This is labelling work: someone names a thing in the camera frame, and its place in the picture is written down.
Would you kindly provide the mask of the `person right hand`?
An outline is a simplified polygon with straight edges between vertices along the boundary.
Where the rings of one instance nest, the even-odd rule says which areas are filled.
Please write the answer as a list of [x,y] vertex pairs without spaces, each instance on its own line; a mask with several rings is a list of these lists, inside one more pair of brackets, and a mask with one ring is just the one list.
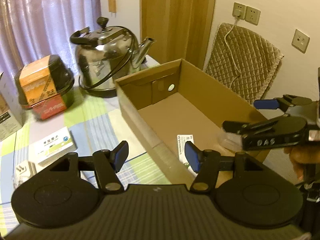
[[289,155],[293,170],[299,181],[304,179],[304,168],[311,163],[310,147],[295,146],[284,148],[284,153]]

